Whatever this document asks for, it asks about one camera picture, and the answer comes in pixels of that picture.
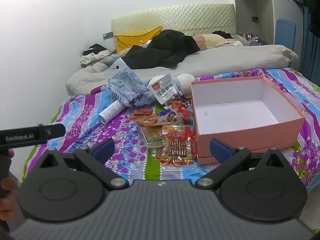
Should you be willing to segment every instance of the black circular disc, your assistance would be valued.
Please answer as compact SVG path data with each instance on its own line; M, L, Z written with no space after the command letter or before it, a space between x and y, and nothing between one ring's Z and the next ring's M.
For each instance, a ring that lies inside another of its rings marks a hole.
M50 169L38 172L32 183L23 183L17 195L25 215L45 222L79 219L94 210L103 198L103 186L95 177L81 171Z
M291 219L307 200L297 175L278 167L236 173L222 183L219 195L231 212L269 222Z

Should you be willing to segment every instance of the light blue plastic bag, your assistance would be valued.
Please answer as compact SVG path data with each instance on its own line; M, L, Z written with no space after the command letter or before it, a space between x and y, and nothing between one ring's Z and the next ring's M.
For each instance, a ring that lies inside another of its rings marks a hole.
M121 58L110 69L114 72L114 76L109 79L111 91L125 106L143 106L156 101L155 96Z

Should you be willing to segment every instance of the striped floral bedspread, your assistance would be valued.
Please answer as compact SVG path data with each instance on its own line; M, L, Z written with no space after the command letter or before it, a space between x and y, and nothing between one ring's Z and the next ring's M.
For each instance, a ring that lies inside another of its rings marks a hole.
M265 76L302 110L306 120L294 147L283 150L283 154L295 169L301 181L311 190L320 182L320 88L290 68L255 69L247 72L204 76L199 80ZM65 100L52 123L63 123L66 135L35 146L23 168L22 179L32 169L47 147L56 147L59 152L72 152L81 145L93 146L105 138L112 137L116 144L113 157L105 164L113 172L132 183L135 179L191 179L195 182L216 165L179 166L161 164L152 150L145 147L135 123L128 119L130 110L119 114L108 125L102 126L98 113L112 102L111 91L106 86L94 89L89 96L78 96Z

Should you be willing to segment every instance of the floor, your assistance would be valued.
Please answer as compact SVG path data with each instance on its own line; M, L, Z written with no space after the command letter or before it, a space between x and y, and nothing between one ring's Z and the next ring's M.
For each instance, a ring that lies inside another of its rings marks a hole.
M300 220L311 229L320 228L320 184L309 192Z

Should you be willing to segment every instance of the tufted cream headboard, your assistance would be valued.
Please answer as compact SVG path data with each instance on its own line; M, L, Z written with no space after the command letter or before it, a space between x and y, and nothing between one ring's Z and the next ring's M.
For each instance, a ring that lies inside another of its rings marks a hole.
M236 11L233 4L172 6L135 13L111 21L114 35L160 25L164 30L177 30L186 35L209 34L218 30L231 34L237 33Z

